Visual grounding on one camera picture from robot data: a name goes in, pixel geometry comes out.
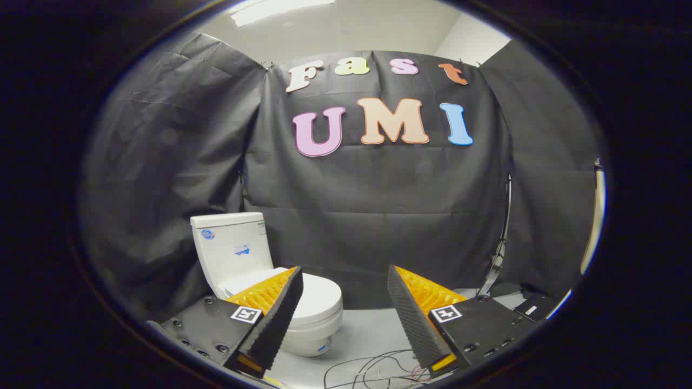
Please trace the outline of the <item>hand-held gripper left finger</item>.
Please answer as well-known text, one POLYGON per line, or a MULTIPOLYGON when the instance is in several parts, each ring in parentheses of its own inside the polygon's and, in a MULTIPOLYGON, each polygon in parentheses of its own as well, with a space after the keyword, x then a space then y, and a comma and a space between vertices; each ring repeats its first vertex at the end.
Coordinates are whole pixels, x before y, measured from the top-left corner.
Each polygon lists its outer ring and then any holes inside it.
POLYGON ((164 321, 159 336, 198 359, 262 379, 271 369, 304 290, 292 267, 222 299, 205 296, 164 321))

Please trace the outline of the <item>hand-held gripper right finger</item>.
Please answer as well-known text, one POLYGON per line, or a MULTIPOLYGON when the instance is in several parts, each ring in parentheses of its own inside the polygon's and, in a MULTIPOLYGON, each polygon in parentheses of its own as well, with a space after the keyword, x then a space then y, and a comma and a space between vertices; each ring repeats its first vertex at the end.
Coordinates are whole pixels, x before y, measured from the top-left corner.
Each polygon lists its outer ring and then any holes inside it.
POLYGON ((387 289, 418 364, 432 378, 491 360, 536 327, 491 297, 467 299, 399 266, 387 289))

